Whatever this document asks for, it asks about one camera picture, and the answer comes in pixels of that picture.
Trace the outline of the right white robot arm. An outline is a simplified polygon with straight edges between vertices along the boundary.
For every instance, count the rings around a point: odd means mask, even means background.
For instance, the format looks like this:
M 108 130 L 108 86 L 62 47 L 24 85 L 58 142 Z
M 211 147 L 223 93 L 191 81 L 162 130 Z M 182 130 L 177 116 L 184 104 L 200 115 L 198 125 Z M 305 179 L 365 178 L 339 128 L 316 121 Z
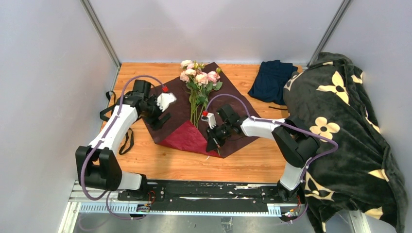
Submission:
M 308 128 L 297 117 L 263 119 L 240 116 L 229 104 L 217 111 L 222 119 L 218 125 L 214 114 L 204 111 L 201 120 L 208 123 L 206 151 L 221 148 L 235 134 L 274 140 L 286 160 L 284 172 L 277 182 L 277 196 L 282 202 L 291 202 L 297 196 L 301 175 L 307 161 L 315 156 L 320 141 L 309 135 Z

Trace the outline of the pink fake flower bunch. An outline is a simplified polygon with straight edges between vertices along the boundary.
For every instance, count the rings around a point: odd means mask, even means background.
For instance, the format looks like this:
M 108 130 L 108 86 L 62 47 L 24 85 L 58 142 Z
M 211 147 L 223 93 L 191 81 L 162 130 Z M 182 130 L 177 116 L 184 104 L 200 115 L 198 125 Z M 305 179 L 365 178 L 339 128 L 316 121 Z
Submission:
M 182 69 L 180 80 L 189 89 L 190 122 L 198 126 L 202 112 L 208 104 L 208 96 L 212 91 L 218 91 L 223 83 L 220 81 L 220 67 L 213 71 L 204 72 L 205 64 L 192 60 L 180 63 Z

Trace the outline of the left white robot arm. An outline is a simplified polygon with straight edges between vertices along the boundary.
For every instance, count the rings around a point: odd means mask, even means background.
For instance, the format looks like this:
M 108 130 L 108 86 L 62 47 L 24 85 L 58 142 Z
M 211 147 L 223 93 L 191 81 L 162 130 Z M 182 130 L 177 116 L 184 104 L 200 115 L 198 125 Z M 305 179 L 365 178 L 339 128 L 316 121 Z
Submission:
M 126 82 L 103 129 L 75 152 L 78 181 L 90 200 L 100 200 L 108 192 L 119 190 L 128 191 L 136 200 L 148 197 L 147 177 L 123 171 L 116 159 L 123 138 L 136 121 L 143 119 L 153 130 L 159 130 L 171 117 L 165 111 L 176 102 L 176 96 L 163 83 L 161 93 L 151 95 L 152 84 L 146 77 L 139 75 Z M 127 91 L 130 83 L 133 89 Z

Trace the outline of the maroon wrapping paper sheet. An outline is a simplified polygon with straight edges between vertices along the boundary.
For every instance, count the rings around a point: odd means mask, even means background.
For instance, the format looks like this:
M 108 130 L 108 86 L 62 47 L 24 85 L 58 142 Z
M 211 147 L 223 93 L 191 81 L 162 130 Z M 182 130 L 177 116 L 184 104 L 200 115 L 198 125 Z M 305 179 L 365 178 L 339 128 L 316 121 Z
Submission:
M 219 91 L 209 94 L 208 99 L 212 99 L 215 95 L 224 94 L 222 97 L 216 98 L 209 107 L 209 112 L 216 113 L 224 104 L 230 104 L 233 110 L 241 117 L 250 114 L 257 117 L 258 113 L 252 107 L 251 103 L 243 96 L 224 72 L 220 73 L 220 80 L 223 85 Z M 218 149 L 218 151 L 206 151 L 207 134 L 206 122 L 199 122 L 198 126 L 194 126 L 190 121 L 190 102 L 189 89 L 185 82 L 176 77 L 165 83 L 165 86 L 173 93 L 177 101 L 171 104 L 166 114 L 170 114 L 171 118 L 159 130 L 153 130 L 150 126 L 147 129 L 153 141 L 165 147 L 200 153 L 207 156 L 218 158 L 226 158 L 231 154 L 242 149 L 246 145 L 256 140 L 256 137 L 242 137 L 238 134 L 233 134 L 231 139 Z

